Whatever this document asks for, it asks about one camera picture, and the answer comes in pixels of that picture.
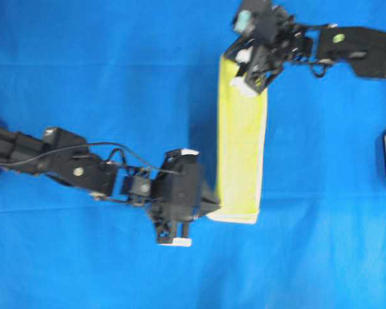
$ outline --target screw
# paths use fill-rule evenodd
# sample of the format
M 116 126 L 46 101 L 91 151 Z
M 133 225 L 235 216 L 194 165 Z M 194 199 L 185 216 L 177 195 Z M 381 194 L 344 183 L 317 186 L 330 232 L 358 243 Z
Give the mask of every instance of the screw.
M 342 33 L 339 33 L 339 34 L 336 34 L 334 37 L 333 37 L 333 42 L 335 44 L 337 43 L 340 43 L 340 42 L 343 42 L 345 40 L 346 36 Z
M 84 169 L 83 169 L 83 167 L 76 167 L 76 168 L 73 170 L 73 175 L 75 175 L 76 177 L 82 176 L 83 174 L 84 174 Z

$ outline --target yellow cloth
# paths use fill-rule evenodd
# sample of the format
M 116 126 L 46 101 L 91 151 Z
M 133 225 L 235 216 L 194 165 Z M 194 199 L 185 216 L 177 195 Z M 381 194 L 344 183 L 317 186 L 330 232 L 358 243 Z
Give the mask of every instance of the yellow cloth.
M 262 190 L 267 91 L 249 98 L 230 85 L 238 65 L 222 57 L 219 71 L 216 191 L 221 209 L 215 221 L 254 224 Z

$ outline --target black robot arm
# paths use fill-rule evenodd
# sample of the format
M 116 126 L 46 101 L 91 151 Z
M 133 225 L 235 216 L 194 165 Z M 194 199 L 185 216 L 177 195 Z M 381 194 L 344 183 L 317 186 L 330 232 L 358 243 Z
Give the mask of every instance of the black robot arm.
M 243 0 L 234 30 L 240 38 L 225 56 L 240 65 L 237 77 L 244 79 L 243 84 L 255 95 L 277 78 L 285 62 L 310 66 L 320 78 L 336 62 L 346 61 L 359 77 L 386 79 L 386 32 L 296 23 L 293 15 L 273 6 L 271 0 Z M 319 31 L 315 59 L 309 31 Z
M 107 160 L 90 152 L 89 147 L 114 145 Z M 198 152 L 189 149 L 170 151 L 161 168 L 136 155 L 147 167 L 127 165 L 125 151 L 117 143 L 89 144 L 81 136 L 59 127 L 45 130 L 41 140 L 0 127 L 0 167 L 31 175 L 45 174 L 56 182 L 89 191 L 98 201 L 110 201 L 145 207 L 156 229 L 157 242 L 163 245 L 190 245 L 188 225 L 201 216 L 218 210 L 219 201 L 204 181 Z M 122 162 L 112 161 L 121 152 Z M 126 171 L 121 195 L 112 198 L 118 170 Z M 151 179 L 151 171 L 159 173 Z M 178 237 L 178 225 L 182 231 Z

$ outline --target wire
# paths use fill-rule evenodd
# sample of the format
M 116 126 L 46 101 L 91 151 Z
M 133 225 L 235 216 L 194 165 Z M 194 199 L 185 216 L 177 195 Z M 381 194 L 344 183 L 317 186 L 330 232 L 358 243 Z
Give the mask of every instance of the wire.
M 151 169 L 153 169 L 155 171 L 158 171 L 158 172 L 161 172 L 161 173 L 166 173 L 166 174 L 181 175 L 181 173 L 179 173 L 179 172 L 171 171 L 171 170 L 168 170 L 168 169 L 160 169 L 159 167 L 156 167 L 153 164 L 150 164 L 147 160 L 142 158 L 140 155 L 135 153 L 133 150 L 128 148 L 126 145 L 118 144 L 118 143 L 111 143 L 111 142 L 88 143 L 88 144 L 81 144 L 81 145 L 72 145 L 72 146 L 61 147 L 61 148 L 58 148 L 58 149 L 54 149 L 54 150 L 51 150 L 51 151 L 39 154 L 38 156 L 34 156 L 33 158 L 30 158 L 30 159 L 27 159 L 27 160 L 11 162 L 11 163 L 0 162 L 0 166 L 3 166 L 3 167 L 15 167 L 15 166 L 19 166 L 19 165 L 28 164 L 28 163 L 30 163 L 32 161 L 38 160 L 40 158 L 44 158 L 45 156 L 49 156 L 49 155 L 52 155 L 52 154 L 55 154 L 55 153 L 59 153 L 59 152 L 62 152 L 62 151 L 78 149 L 78 148 L 83 148 L 83 147 L 93 147 L 93 146 L 117 146 L 117 147 L 120 147 L 123 150 L 127 151 L 129 154 L 134 156 L 138 161 L 140 161 L 141 163 L 145 164 L 146 166 L 148 166 L 149 168 L 151 168 Z
M 112 159 L 112 157 L 115 155 L 115 153 L 117 153 L 117 152 L 120 152 L 120 154 L 121 154 L 123 165 L 127 165 L 127 163 L 126 163 L 126 156 L 125 156 L 124 151 L 123 151 L 122 148 L 114 148 L 111 151 L 111 153 L 109 155 L 109 158 L 106 159 L 106 161 L 110 161 Z

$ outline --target blue tablecloth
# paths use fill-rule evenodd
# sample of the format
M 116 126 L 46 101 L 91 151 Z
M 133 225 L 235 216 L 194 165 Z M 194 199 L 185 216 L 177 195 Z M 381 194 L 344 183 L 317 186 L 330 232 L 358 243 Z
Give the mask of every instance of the blue tablecloth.
M 0 120 L 122 142 L 156 165 L 193 147 L 212 183 L 238 4 L 0 0 Z M 386 30 L 386 0 L 280 4 Z M 384 132 L 386 81 L 288 68 L 270 88 L 258 224 L 203 219 L 191 248 L 156 246 L 140 209 L 2 173 L 0 308 L 386 308 Z

